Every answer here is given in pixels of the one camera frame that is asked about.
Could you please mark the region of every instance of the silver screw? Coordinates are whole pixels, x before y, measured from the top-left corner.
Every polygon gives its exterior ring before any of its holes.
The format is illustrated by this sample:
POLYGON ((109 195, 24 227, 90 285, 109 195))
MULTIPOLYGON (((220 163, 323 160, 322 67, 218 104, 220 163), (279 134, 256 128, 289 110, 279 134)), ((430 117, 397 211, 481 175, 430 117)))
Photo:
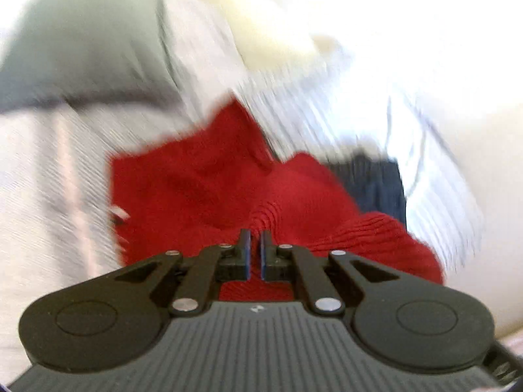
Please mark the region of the silver screw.
POLYGON ((315 303, 316 308, 321 311, 335 311, 342 307, 342 303, 334 298, 320 298, 315 303))
POLYGON ((187 313, 188 311, 194 311, 198 308, 198 302, 191 298, 180 298, 173 302, 173 308, 187 313))

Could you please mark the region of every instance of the dark blue fabric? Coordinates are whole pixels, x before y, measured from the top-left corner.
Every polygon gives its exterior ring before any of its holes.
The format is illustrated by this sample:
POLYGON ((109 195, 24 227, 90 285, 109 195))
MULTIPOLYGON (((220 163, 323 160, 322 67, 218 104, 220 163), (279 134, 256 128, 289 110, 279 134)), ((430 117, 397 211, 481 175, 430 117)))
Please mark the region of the dark blue fabric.
POLYGON ((395 161, 373 161, 360 153, 349 162, 326 166, 338 177, 363 213, 381 212, 407 227, 407 202, 395 161))

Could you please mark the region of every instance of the green pillow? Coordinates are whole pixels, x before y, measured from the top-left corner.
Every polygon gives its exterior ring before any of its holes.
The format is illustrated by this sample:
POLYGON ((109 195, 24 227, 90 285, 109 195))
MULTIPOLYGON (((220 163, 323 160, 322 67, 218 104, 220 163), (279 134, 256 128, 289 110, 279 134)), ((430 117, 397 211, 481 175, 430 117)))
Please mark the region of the green pillow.
POLYGON ((0 68, 0 112, 178 98, 162 0, 37 0, 0 68))

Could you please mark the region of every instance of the red knit fabric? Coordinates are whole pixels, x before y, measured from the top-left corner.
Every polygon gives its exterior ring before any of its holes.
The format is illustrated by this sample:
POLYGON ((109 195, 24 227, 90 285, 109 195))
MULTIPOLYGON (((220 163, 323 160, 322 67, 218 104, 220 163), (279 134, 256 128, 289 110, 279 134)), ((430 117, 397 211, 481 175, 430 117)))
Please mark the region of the red knit fabric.
POLYGON ((260 280, 256 245, 263 230, 272 232, 275 243, 306 246, 318 256, 344 249, 443 282, 426 246, 387 215, 360 214, 310 155, 275 161, 260 128, 236 100, 186 139, 113 159, 112 204, 129 214, 116 227, 125 264, 169 249, 193 256, 205 246, 235 242, 241 228, 250 229, 252 278, 224 284, 223 300, 292 298, 289 285, 260 280))

